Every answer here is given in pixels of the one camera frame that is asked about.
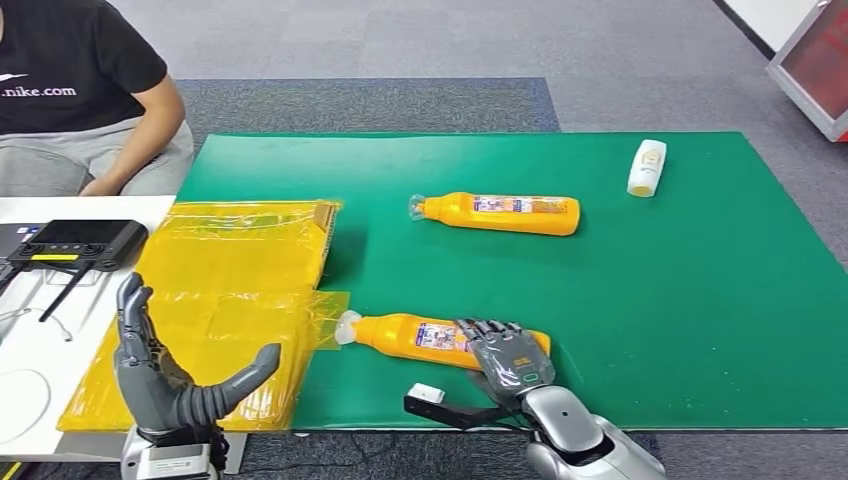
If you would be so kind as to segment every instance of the yellow plastic bottle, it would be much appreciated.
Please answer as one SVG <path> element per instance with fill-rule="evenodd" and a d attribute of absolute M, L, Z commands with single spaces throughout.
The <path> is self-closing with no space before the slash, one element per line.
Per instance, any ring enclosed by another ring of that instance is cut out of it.
<path fill-rule="evenodd" d="M 413 220 L 429 218 L 453 227 L 564 236 L 577 230 L 580 202 L 569 197 L 455 192 L 443 197 L 413 195 L 409 214 Z"/>
<path fill-rule="evenodd" d="M 541 332 L 530 333 L 550 356 L 551 338 Z M 408 313 L 363 317 L 348 310 L 339 318 L 336 341 L 339 345 L 353 342 L 369 345 L 392 357 L 480 369 L 474 354 L 467 348 L 462 330 L 450 320 Z"/>

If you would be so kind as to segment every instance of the small white bottle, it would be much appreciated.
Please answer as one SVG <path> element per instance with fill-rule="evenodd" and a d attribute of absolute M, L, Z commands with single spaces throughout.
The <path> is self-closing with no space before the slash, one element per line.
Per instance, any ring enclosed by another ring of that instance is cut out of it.
<path fill-rule="evenodd" d="M 627 179 L 627 193 L 637 197 L 653 197 L 665 166 L 667 145 L 657 140 L 643 140 Z"/>

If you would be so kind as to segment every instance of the humanoid robot hand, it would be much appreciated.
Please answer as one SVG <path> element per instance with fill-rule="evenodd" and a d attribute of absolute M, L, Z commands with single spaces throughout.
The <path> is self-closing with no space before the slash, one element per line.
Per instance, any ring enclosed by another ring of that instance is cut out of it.
<path fill-rule="evenodd" d="M 553 363 L 529 332 L 491 320 L 456 323 L 482 369 L 474 377 L 478 384 L 530 422 L 527 460 L 544 480 L 666 479 L 650 453 L 590 413 L 571 390 L 553 385 Z"/>
<path fill-rule="evenodd" d="M 259 388 L 279 367 L 281 346 L 268 344 L 254 362 L 228 380 L 197 386 L 156 337 L 147 310 L 153 289 L 133 273 L 118 290 L 114 365 L 121 395 L 139 429 L 168 432 L 213 426 Z"/>
<path fill-rule="evenodd" d="M 487 393 L 501 404 L 536 387 L 550 385 L 556 371 L 539 343 L 516 323 L 457 320 L 488 380 Z"/>

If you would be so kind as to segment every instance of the white cable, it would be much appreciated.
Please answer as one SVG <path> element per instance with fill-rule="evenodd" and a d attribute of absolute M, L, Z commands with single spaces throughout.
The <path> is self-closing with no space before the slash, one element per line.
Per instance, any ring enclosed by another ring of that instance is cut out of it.
<path fill-rule="evenodd" d="M 33 420 L 33 422 L 27 428 L 25 428 L 21 432 L 17 433 L 12 438 L 9 438 L 7 440 L 0 440 L 0 445 L 5 445 L 7 443 L 14 442 L 15 440 L 24 436 L 30 430 L 32 430 L 32 427 L 36 426 L 38 424 L 38 422 L 40 422 L 41 419 L 44 418 L 44 414 L 47 413 L 47 407 L 50 406 L 50 400 L 51 400 L 51 398 L 50 398 L 51 397 L 50 382 L 47 380 L 47 377 L 45 377 L 44 374 L 42 374 L 38 370 L 32 370 L 30 368 L 22 368 L 22 369 L 19 369 L 19 370 L 10 370 L 8 372 L 3 372 L 3 373 L 0 373 L 0 382 L 2 382 L 2 379 L 3 379 L 4 376 L 9 376 L 9 375 L 12 375 L 12 374 L 15 374 L 15 373 L 22 373 L 22 372 L 34 373 L 35 375 L 37 375 L 41 379 L 41 381 L 44 382 L 44 388 L 47 390 L 47 400 L 44 402 L 44 408 L 41 409 L 41 413 L 38 414 L 38 417 L 36 417 L 35 420 Z M 6 395 L 11 397 L 13 395 L 13 393 L 11 391 L 9 391 Z M 27 401 L 32 402 L 32 398 L 30 397 L 30 395 L 27 395 Z"/>
<path fill-rule="evenodd" d="M 14 320 L 16 318 L 23 317 L 24 315 L 26 315 L 27 313 L 30 313 L 32 311 L 46 312 L 45 309 L 38 308 L 38 307 L 19 308 L 17 310 L 12 310 L 10 312 L 5 312 L 3 314 L 0 314 L 0 323 L 6 322 L 8 320 Z M 56 322 L 56 324 L 59 325 L 59 328 L 62 330 L 62 340 L 66 341 L 66 342 L 74 341 L 74 336 L 71 335 L 71 332 L 69 332 L 67 328 L 65 328 L 65 325 L 62 323 L 61 320 L 56 318 L 56 316 L 53 315 L 53 314 L 50 315 L 50 319 L 53 320 L 54 322 Z"/>

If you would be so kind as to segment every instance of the green table mat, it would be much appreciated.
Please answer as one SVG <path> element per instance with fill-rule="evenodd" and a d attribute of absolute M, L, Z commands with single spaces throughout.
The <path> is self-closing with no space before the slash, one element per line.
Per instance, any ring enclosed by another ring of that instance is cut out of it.
<path fill-rule="evenodd" d="M 625 191 L 644 138 L 657 196 Z M 412 222 L 410 195 L 566 195 L 577 234 Z M 210 136 L 180 201 L 339 199 L 321 288 L 367 315 L 517 321 L 558 383 L 624 428 L 848 427 L 848 276 L 739 133 Z M 293 428 L 432 427 L 420 382 L 486 405 L 460 369 L 317 352 Z"/>

